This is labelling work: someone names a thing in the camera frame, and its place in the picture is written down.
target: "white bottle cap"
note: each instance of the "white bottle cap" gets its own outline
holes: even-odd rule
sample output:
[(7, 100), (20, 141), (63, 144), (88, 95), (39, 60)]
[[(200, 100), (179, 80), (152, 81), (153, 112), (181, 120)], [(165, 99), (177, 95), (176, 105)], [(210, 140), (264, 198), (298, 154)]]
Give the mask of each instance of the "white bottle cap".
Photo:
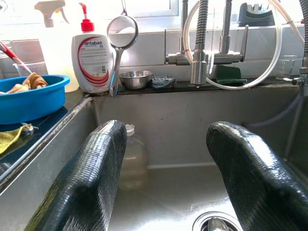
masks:
[(126, 127), (127, 136), (132, 136), (133, 134), (135, 134), (135, 125), (126, 124), (125, 127)]

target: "small steel bowl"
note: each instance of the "small steel bowl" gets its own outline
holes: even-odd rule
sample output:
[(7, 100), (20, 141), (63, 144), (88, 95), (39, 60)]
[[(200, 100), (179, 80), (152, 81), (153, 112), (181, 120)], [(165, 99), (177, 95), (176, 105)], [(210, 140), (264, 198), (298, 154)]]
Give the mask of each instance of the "small steel bowl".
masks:
[(125, 88), (136, 90), (146, 88), (152, 76), (151, 71), (131, 71), (120, 74), (119, 78)]

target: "brown rag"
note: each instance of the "brown rag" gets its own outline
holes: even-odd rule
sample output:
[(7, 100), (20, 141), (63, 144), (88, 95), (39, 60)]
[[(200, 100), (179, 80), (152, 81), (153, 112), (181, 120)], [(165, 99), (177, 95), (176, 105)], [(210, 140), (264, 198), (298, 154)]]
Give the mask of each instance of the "brown rag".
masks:
[(1, 92), (0, 94), (10, 94), (28, 91), (31, 89), (43, 88), (48, 86), (48, 83), (43, 79), (42, 76), (39, 76), (37, 73), (32, 72), (22, 84), (16, 84), (11, 90), (7, 92)]

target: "sink basin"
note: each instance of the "sink basin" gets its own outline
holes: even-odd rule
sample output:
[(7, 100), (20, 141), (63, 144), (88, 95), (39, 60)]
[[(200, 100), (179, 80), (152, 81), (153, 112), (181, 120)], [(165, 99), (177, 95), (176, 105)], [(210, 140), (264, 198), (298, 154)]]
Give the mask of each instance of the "sink basin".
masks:
[[(207, 151), (206, 131), (220, 120), (243, 124), (271, 118), (297, 94), (298, 88), (291, 87), (86, 96), (55, 128), (45, 146), (33, 151), (22, 171), (8, 179), (10, 184), (0, 195), (1, 228), (24, 230), (85, 138), (112, 119), (135, 125), (147, 148), (150, 184), (138, 191), (118, 190), (109, 231), (192, 230), (196, 220), (208, 212), (224, 213), (238, 225), (219, 169)], [(283, 157), (294, 117), (295, 110), (290, 110), (275, 123), (251, 130)], [(299, 172), (303, 178), (308, 174)]]

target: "red bottle cap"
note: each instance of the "red bottle cap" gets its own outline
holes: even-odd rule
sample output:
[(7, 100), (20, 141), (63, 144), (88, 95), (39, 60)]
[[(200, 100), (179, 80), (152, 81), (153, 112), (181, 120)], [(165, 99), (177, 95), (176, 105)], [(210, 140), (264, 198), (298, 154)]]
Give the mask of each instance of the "red bottle cap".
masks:
[(87, 6), (83, 3), (79, 3), (82, 7), (83, 14), (85, 15), (85, 19), (82, 20), (81, 23), (81, 30), (82, 32), (92, 32), (94, 31), (94, 24), (90, 21), (90, 19), (87, 19)]

